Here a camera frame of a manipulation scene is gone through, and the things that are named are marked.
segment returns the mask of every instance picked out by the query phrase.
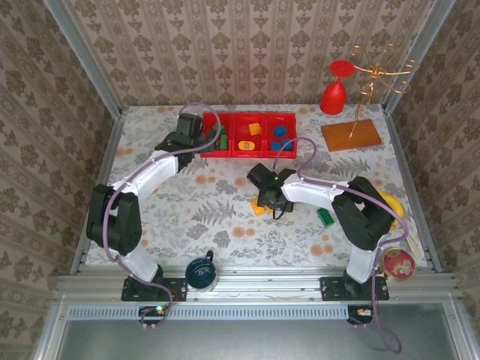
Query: red tray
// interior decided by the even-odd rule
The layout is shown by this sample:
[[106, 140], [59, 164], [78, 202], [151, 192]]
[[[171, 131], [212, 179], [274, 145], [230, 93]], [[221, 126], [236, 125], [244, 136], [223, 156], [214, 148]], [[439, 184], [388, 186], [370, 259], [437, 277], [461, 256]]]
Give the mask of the red tray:
[[[296, 117], [293, 112], [219, 112], [220, 122], [225, 127], [228, 136], [228, 149], [215, 150], [201, 154], [202, 158], [275, 158], [278, 151], [272, 151], [274, 141], [281, 144], [282, 140], [297, 137]], [[211, 112], [203, 113], [203, 133], [212, 131], [217, 120]], [[248, 125], [258, 122], [262, 127], [259, 135], [250, 135]], [[286, 135], [275, 137], [274, 129], [283, 125]], [[254, 150], [240, 150], [239, 142], [251, 141], [255, 144]], [[293, 143], [293, 151], [283, 150], [283, 159], [297, 157], [297, 143]]]

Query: gold wire sculpture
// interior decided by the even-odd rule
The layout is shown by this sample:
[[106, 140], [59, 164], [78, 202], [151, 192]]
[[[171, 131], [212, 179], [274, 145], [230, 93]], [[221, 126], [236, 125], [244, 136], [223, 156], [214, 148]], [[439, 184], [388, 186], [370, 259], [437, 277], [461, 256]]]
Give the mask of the gold wire sculpture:
[[350, 51], [350, 55], [356, 57], [359, 52], [363, 52], [365, 56], [367, 57], [368, 60], [368, 67], [363, 68], [359, 67], [357, 65], [353, 65], [355, 69], [364, 71], [365, 73], [368, 74], [367, 79], [360, 79], [355, 83], [355, 87], [357, 88], [358, 92], [361, 94], [365, 95], [365, 99], [363, 101], [360, 101], [357, 105], [356, 111], [355, 111], [355, 122], [353, 124], [353, 128], [350, 131], [349, 137], [352, 137], [353, 131], [355, 130], [359, 118], [363, 117], [363, 107], [366, 107], [370, 105], [370, 102], [372, 100], [372, 97], [374, 96], [374, 91], [376, 88], [376, 82], [377, 80], [380, 81], [384, 86], [392, 90], [393, 92], [396, 92], [398, 94], [405, 94], [410, 91], [411, 86], [407, 81], [400, 81], [398, 83], [399, 88], [394, 88], [393, 86], [389, 85], [388, 82], [386, 82], [383, 77], [387, 76], [398, 76], [398, 75], [407, 75], [416, 72], [419, 68], [420, 65], [417, 61], [414, 60], [406, 60], [404, 62], [404, 67], [407, 68], [408, 70], [405, 71], [400, 71], [400, 72], [394, 72], [394, 73], [389, 73], [386, 71], [386, 66], [393, 60], [399, 53], [399, 49], [396, 45], [393, 43], [389, 43], [385, 45], [382, 49], [383, 53], [391, 53], [390, 58], [387, 59], [387, 61], [383, 64], [378, 64], [374, 63], [370, 56], [368, 55], [368, 51], [363, 47], [363, 46], [357, 46], [355, 45]]

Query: patterned wallpaper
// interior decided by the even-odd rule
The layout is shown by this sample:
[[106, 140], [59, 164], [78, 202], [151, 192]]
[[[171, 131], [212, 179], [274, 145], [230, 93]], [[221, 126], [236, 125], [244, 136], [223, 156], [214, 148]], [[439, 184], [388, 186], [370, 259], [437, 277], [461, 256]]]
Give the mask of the patterned wallpaper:
[[42, 2], [0, 1], [0, 359], [34, 350], [111, 126]]
[[[329, 65], [353, 45], [381, 62], [382, 46], [397, 44], [399, 65], [433, 2], [66, 1], [124, 107], [318, 103], [334, 80]], [[353, 81], [346, 85], [358, 100]]]
[[480, 1], [456, 1], [412, 87], [394, 118], [437, 252], [480, 335]]

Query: table surface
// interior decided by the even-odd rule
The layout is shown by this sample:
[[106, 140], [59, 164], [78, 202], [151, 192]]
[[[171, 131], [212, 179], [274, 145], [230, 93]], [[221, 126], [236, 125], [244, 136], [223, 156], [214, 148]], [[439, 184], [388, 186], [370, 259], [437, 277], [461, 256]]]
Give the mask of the table surface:
[[[364, 176], [372, 184], [397, 197], [405, 208], [409, 231], [421, 251], [416, 259], [427, 266], [419, 233], [410, 210], [404, 182], [391, 143], [382, 109], [369, 106], [364, 119], [372, 119], [383, 144], [347, 151], [329, 152], [320, 130], [322, 125], [352, 121], [355, 106], [346, 105], [340, 115], [323, 114], [311, 105], [214, 106], [217, 111], [290, 112], [296, 114], [297, 133], [310, 137], [318, 146], [315, 161], [306, 176], [330, 181], [350, 181]], [[124, 115], [124, 134], [113, 162], [109, 183], [123, 179], [153, 152], [154, 147], [175, 130], [180, 106], [134, 106]], [[202, 110], [193, 106], [190, 110]], [[295, 160], [283, 159], [277, 168], [296, 168], [311, 155], [311, 145], [298, 144]], [[258, 162], [272, 168], [273, 159], [201, 158], [165, 181], [144, 204], [141, 245], [162, 266], [186, 266], [192, 259], [214, 251], [220, 266], [337, 266], [348, 263], [351, 245], [335, 214], [333, 226], [324, 228], [316, 208], [295, 204], [292, 213], [280, 220], [271, 214], [257, 217], [250, 200], [257, 189], [247, 180], [248, 171]], [[401, 230], [390, 232], [397, 237]], [[392, 244], [410, 252], [407, 243]], [[94, 242], [87, 265], [109, 263], [103, 249]]]

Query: green block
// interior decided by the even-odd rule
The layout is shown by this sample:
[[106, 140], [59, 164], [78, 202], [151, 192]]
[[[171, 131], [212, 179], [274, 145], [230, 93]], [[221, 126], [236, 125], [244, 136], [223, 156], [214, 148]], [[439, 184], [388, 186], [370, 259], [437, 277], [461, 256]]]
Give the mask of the green block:
[[220, 136], [220, 150], [227, 150], [228, 149], [228, 136], [222, 135]]
[[[218, 129], [218, 124], [215, 124], [213, 125], [213, 128], [212, 130], [217, 133], [217, 129]], [[220, 128], [220, 135], [224, 135], [225, 134], [225, 127], [223, 125], [221, 125], [221, 128]]]
[[335, 222], [333, 217], [330, 215], [330, 212], [326, 208], [319, 208], [316, 211], [316, 214], [322, 221], [324, 227], [330, 227]]

